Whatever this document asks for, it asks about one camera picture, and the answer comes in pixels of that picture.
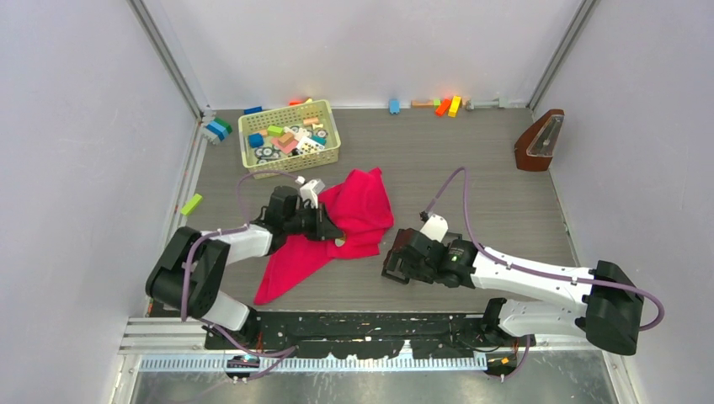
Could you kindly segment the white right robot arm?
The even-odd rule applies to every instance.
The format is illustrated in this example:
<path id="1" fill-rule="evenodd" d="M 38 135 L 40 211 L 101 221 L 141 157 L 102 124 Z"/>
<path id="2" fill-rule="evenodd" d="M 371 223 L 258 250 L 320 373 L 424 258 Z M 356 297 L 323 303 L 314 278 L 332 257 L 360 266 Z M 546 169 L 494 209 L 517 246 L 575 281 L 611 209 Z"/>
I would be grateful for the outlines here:
<path id="1" fill-rule="evenodd" d="M 492 345 L 548 334 L 585 338 L 613 354 L 637 351 L 644 295 L 612 262 L 600 260 L 595 268 L 550 265 L 461 237 L 444 244 L 409 228 L 397 232 L 382 274 L 402 284 L 417 280 L 526 297 L 488 302 L 480 330 Z"/>

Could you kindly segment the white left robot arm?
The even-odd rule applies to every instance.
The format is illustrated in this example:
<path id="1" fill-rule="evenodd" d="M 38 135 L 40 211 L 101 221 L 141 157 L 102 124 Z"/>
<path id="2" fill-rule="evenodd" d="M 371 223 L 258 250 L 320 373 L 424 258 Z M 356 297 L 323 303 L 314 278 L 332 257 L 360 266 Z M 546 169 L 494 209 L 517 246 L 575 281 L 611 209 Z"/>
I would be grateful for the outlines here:
<path id="1" fill-rule="evenodd" d="M 180 227 L 164 248 L 146 281 L 146 294 L 187 317 L 226 331 L 238 348 L 249 348 L 260 330 L 258 313 L 222 292 L 226 266 L 269 256 L 294 235 L 310 241 L 338 240 L 344 232 L 317 198 L 321 183 L 294 188 L 278 186 L 258 217 L 247 225 L 216 231 Z"/>

